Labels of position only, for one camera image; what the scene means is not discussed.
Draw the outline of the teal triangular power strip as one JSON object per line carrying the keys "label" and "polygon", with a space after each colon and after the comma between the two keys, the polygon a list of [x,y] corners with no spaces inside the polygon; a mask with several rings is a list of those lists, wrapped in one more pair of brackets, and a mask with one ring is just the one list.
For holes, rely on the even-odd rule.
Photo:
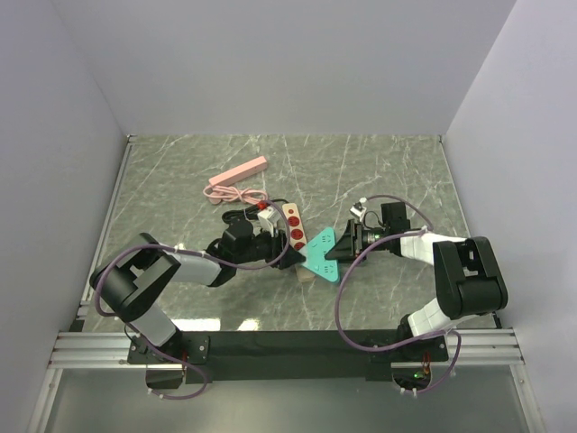
{"label": "teal triangular power strip", "polygon": [[302,266],[326,281],[338,283],[340,281],[338,261],[325,258],[335,245],[334,229],[332,227],[323,229],[299,250],[299,253],[305,257]]}

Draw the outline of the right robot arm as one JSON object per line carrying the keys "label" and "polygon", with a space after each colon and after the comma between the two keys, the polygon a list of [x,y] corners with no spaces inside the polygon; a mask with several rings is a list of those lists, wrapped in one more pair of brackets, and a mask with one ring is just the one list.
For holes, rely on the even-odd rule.
{"label": "right robot arm", "polygon": [[[390,202],[380,205],[378,228],[366,226],[369,199],[359,199],[350,209],[353,218],[343,235],[325,254],[327,260],[351,265],[341,281],[334,320],[344,342],[358,350],[378,353],[397,349],[403,358],[415,360],[427,349],[427,339],[441,336],[463,321],[504,309],[508,290],[487,238],[438,235],[416,206],[391,195],[387,198]],[[355,343],[344,333],[340,321],[344,284],[373,251],[387,251],[434,269],[435,297],[401,320],[396,342],[390,345]]]}

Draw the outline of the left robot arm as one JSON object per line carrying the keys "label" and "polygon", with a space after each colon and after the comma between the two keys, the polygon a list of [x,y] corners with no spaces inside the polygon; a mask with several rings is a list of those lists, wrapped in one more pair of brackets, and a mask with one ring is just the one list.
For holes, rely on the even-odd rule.
{"label": "left robot arm", "polygon": [[140,233],[110,255],[89,279],[91,288],[125,325],[147,338],[148,351],[159,362],[174,360],[182,349],[182,332],[157,304],[172,282],[219,287],[246,263],[265,262],[284,270],[306,260],[282,230],[253,232],[247,220],[236,220],[209,246],[189,254]]}

